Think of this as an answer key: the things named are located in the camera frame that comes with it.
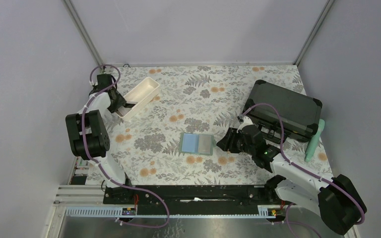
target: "white plastic tray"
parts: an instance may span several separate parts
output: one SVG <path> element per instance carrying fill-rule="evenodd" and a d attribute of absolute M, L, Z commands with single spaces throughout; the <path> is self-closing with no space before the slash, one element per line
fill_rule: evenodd
<path fill-rule="evenodd" d="M 160 92 L 160 84 L 151 77 L 146 77 L 132 90 L 130 90 L 124 98 L 128 102 L 138 102 L 132 108 L 122 108 L 121 111 L 116 111 L 116 114 L 124 121 L 130 120 L 139 110 L 145 107 L 151 99 L 153 99 Z"/>

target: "gray wall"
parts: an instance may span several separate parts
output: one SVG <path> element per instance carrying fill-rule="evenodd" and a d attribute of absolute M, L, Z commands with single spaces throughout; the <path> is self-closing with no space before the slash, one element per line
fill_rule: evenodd
<path fill-rule="evenodd" d="M 324 104 L 334 173 L 349 176 L 368 207 L 360 235 L 381 237 L 381 1 L 336 1 L 299 70 Z"/>
<path fill-rule="evenodd" d="M 293 62 L 326 0 L 72 0 L 105 62 Z"/>
<path fill-rule="evenodd" d="M 0 237 L 40 236 L 93 66 L 62 1 L 0 0 Z"/>

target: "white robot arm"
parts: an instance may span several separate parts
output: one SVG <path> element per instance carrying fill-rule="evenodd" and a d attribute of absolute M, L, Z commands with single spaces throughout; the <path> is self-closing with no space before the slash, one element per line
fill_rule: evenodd
<path fill-rule="evenodd" d="M 128 107 L 130 104 L 126 102 L 115 87 L 106 92 L 97 93 L 101 88 L 112 84 L 111 75 L 100 74 L 97 76 L 97 80 L 98 84 L 94 85 L 94 89 L 89 95 L 89 100 L 94 98 L 91 104 L 84 106 L 76 114 L 68 115 L 65 118 L 71 150 L 75 156 L 81 156 L 83 159 L 89 160 L 82 138 L 82 134 L 86 133 L 87 148 L 92 158 L 89 163 L 99 167 L 99 172 L 103 178 L 106 178 L 104 175 L 106 173 L 109 178 L 124 184 L 127 177 L 109 152 L 110 140 L 101 115 L 108 112 L 113 113 L 120 107 Z M 81 117 L 84 109 L 86 109 L 85 132 L 81 128 Z M 106 186 L 118 187 L 111 181 L 107 181 Z"/>
<path fill-rule="evenodd" d="M 311 210 L 338 234 L 345 234 L 357 223 L 361 212 L 346 194 L 325 181 L 331 181 L 353 198 L 363 212 L 367 211 L 349 178 L 344 175 L 333 178 L 307 166 L 295 165 L 291 158 L 286 160 L 280 149 L 266 143 L 249 117 L 242 118 L 239 128 L 229 128 L 217 146 L 223 151 L 251 155 L 257 166 L 274 175 L 265 184 L 271 196 Z"/>

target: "table surface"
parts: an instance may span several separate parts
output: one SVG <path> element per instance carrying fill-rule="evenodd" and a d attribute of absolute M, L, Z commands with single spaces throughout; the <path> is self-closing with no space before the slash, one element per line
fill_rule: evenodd
<path fill-rule="evenodd" d="M 120 68 L 122 95 L 145 77 L 160 83 L 161 91 L 130 121 L 103 115 L 110 140 L 109 153 L 134 185 L 264 184 L 271 173 L 255 165 L 244 153 L 214 148 L 212 156 L 180 154 L 182 132 L 212 134 L 220 140 L 237 115 L 256 80 L 262 79 L 305 94 L 297 67 L 278 66 L 175 66 Z M 287 139 L 284 151 L 293 161 L 331 175 L 322 142 L 312 160 L 304 161 L 307 143 Z M 91 167 L 86 184 L 103 181 Z"/>

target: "black tablet case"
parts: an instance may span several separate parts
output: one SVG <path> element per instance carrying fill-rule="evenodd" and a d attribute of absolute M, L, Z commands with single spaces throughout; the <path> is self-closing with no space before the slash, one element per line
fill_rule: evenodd
<path fill-rule="evenodd" d="M 288 136 L 301 142 L 308 142 L 318 131 L 322 102 L 318 99 L 288 90 L 286 88 L 257 80 L 246 101 L 243 112 L 257 103 L 273 105 L 283 121 L 284 139 Z M 279 120 L 274 110 L 268 106 L 258 106 L 252 109 L 247 116 L 252 122 L 269 130 L 264 137 L 279 143 L 274 132 L 281 133 Z"/>

